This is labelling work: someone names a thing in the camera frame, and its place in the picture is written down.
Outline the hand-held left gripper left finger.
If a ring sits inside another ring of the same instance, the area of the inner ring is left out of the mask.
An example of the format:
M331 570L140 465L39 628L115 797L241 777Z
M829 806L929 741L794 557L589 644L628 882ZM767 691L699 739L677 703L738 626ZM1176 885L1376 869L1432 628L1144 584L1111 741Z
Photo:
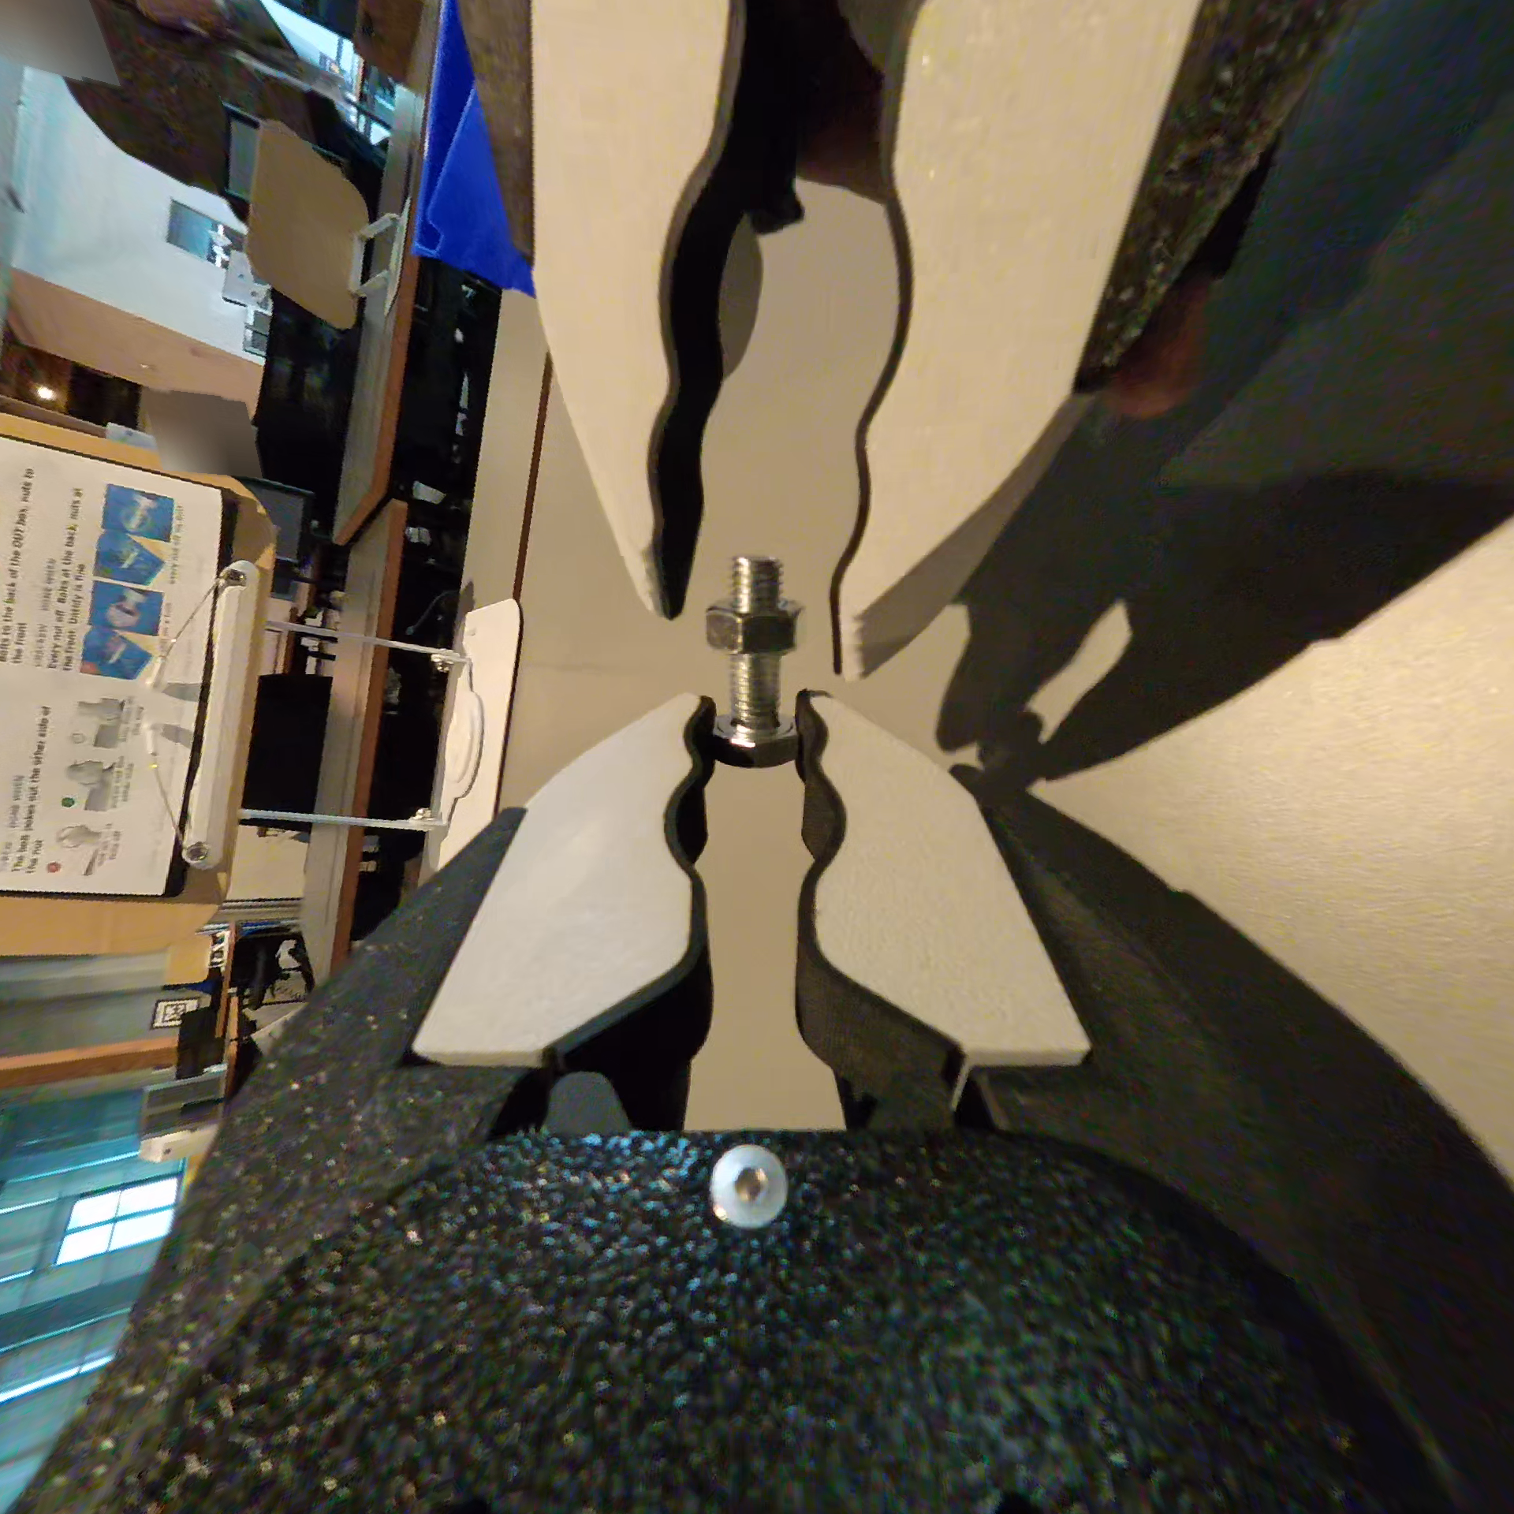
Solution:
M410 1049L542 1067L683 983L706 950L713 701L677 694L522 808Z

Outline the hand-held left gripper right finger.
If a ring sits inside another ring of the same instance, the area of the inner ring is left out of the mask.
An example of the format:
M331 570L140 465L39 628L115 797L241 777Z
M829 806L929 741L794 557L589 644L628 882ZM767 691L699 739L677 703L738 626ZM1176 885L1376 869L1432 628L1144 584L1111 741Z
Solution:
M832 694L801 718L816 965L951 1067L1081 1066L1088 1033L973 795Z

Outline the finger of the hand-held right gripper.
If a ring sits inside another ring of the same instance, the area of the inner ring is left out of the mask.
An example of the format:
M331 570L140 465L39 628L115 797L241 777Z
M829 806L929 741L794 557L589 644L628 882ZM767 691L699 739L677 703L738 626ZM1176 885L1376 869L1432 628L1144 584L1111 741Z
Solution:
M683 613L746 218L794 222L783 4L531 4L535 294L632 588Z
M1198 11L899 11L881 114L899 314L830 592L845 680L935 620L1083 420L1075 375Z

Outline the large blue plastic bin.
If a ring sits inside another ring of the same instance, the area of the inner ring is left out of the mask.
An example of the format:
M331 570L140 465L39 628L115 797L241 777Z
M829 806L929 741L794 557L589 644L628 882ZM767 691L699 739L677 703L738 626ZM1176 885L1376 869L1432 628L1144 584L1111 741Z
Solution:
M528 298L537 292L504 209L455 2L439 4L409 242L414 256L436 260L495 291Z

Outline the silver hex bolt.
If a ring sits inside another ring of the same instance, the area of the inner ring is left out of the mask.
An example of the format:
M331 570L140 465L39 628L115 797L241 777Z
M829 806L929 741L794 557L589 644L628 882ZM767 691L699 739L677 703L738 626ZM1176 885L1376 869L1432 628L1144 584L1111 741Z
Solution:
M767 555L735 555L722 601L758 610L789 601L782 565ZM722 765L767 770L794 765L800 736L782 709L783 656L720 656L726 660L729 709L715 718L711 738Z

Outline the silver hex nut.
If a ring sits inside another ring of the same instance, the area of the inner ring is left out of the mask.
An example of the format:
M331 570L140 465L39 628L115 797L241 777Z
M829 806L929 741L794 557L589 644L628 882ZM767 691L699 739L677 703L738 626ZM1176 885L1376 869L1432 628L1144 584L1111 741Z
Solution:
M720 599L706 608L706 644L728 656L783 656L798 646L800 620L801 606L794 601L742 610Z

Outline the person's right forearm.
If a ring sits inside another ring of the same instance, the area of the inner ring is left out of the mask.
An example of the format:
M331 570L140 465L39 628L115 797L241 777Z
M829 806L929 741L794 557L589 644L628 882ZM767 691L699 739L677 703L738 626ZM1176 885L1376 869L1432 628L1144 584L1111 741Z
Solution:
M1510 482L1510 4L1373 4L1299 107L1158 482Z

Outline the person's right hand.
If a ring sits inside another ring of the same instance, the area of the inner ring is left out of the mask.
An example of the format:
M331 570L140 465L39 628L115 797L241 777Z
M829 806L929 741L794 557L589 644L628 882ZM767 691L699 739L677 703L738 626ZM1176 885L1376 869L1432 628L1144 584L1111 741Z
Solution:
M1126 352L1102 391L1108 411L1148 422L1178 408L1196 388L1205 345L1202 305L1169 309Z

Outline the tan backing board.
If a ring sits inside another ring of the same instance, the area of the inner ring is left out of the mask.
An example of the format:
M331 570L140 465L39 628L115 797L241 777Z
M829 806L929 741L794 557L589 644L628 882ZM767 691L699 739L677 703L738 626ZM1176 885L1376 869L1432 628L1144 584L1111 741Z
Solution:
M257 127L245 251L252 273L335 330L351 330L367 227L365 200L342 170L286 127Z

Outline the instruction poster board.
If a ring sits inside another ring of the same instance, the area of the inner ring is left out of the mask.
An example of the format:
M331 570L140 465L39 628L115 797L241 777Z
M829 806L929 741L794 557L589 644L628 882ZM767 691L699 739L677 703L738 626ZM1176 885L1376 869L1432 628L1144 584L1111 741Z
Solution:
M221 905L273 546L236 480L3 419L5 957L165 952Z

